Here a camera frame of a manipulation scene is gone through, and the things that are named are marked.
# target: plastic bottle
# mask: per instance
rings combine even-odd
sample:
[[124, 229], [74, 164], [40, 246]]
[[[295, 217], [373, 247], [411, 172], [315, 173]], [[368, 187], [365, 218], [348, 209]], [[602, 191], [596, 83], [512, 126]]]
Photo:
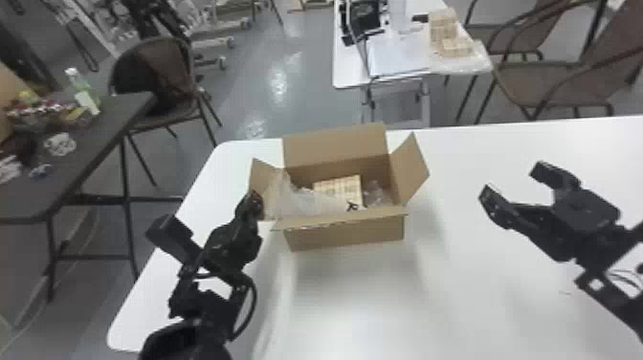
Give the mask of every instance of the plastic bottle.
[[77, 93], [87, 92], [96, 106], [100, 106], [100, 97], [94, 92], [92, 85], [87, 82], [87, 79], [85, 79], [77, 68], [69, 68], [65, 70], [65, 74], [67, 74], [69, 82], [72, 83], [72, 86], [74, 86]]

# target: bag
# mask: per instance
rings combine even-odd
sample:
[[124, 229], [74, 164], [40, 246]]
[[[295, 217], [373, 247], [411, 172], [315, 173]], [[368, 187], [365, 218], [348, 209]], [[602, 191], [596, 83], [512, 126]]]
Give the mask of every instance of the bag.
[[148, 116], [165, 115], [191, 98], [191, 94], [172, 84], [139, 54], [121, 58], [114, 74], [116, 76], [112, 85], [119, 94], [143, 91], [154, 93], [157, 102], [147, 113]]

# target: plastic bag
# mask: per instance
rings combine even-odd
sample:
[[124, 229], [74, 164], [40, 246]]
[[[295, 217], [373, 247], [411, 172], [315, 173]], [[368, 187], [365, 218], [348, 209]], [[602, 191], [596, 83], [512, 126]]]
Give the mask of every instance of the plastic bag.
[[388, 191], [380, 187], [377, 180], [368, 182], [362, 189], [364, 206], [367, 208], [393, 205], [393, 200]]
[[264, 192], [264, 198], [269, 199], [264, 206], [264, 213], [267, 218], [272, 219], [340, 214], [350, 209], [349, 204], [338, 197], [297, 188], [291, 183], [286, 171], [281, 171], [273, 179]]

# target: open cardboard box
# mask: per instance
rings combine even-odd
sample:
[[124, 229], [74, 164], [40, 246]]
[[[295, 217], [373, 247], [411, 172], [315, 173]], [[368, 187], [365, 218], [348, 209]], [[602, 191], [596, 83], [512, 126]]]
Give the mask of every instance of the open cardboard box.
[[286, 171], [293, 184], [312, 189], [321, 180], [360, 174], [362, 184], [377, 180], [388, 190], [392, 206], [332, 215], [279, 219], [292, 251], [401, 240], [406, 205], [429, 177], [415, 135], [388, 153], [383, 124], [366, 124], [289, 136], [283, 139], [285, 169], [254, 159], [250, 189], [266, 198], [272, 180]]

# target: wooden blocks stack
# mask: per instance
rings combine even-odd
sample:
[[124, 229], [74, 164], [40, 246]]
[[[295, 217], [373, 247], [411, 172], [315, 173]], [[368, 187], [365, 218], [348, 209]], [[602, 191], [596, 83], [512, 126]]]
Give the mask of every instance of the wooden blocks stack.
[[439, 44], [445, 38], [457, 37], [457, 14], [454, 8], [429, 12], [431, 41]]
[[473, 52], [468, 38], [457, 36], [457, 14], [454, 8], [429, 12], [431, 41], [444, 57], [463, 57]]
[[468, 38], [456, 37], [443, 39], [442, 46], [438, 46], [437, 51], [445, 57], [464, 57], [470, 55], [474, 49]]

